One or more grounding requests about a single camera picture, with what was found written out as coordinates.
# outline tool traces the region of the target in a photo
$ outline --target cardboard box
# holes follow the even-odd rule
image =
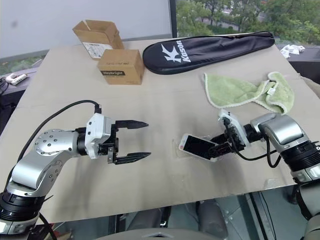
[[[72,30],[94,60],[99,60],[106,49],[124,49],[119,31],[112,21],[81,21]]]
[[[109,84],[140,85],[145,66],[139,50],[114,49],[102,55],[98,68]]]

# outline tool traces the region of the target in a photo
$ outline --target white phone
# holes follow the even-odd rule
[[[209,149],[216,144],[190,134],[184,134],[179,144],[179,150],[204,160],[210,160]]]

